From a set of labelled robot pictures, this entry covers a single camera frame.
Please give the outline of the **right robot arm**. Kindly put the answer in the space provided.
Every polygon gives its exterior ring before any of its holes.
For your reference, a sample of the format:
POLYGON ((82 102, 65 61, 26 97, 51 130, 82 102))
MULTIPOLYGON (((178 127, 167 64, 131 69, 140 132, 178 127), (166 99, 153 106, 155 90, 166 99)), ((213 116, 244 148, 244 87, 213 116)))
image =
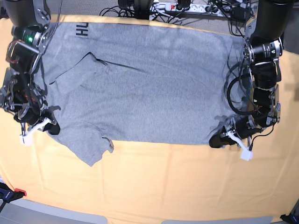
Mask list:
POLYGON ((34 84, 34 75, 57 24, 50 22, 51 12, 44 0, 4 0, 2 5, 1 18, 12 22, 13 39, 7 47, 9 67, 0 89, 0 107, 20 123, 22 137, 35 130, 57 135, 60 126, 34 84))

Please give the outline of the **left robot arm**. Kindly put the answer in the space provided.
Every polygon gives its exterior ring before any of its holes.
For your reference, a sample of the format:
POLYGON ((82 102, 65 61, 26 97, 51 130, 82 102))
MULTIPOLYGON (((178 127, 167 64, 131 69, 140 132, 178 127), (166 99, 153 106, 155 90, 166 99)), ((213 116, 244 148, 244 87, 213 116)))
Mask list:
POLYGON ((255 28, 246 34, 239 75, 231 81, 226 92, 230 108, 241 118, 232 120, 213 135, 209 140, 210 147, 240 146, 243 139, 248 139, 246 149, 251 151, 255 138, 280 121, 279 58, 283 54, 283 36, 294 4, 293 0, 259 1, 255 28), (248 97, 253 107, 251 111, 237 109, 231 99, 232 87, 235 83, 241 85, 244 79, 252 82, 253 95, 248 97))

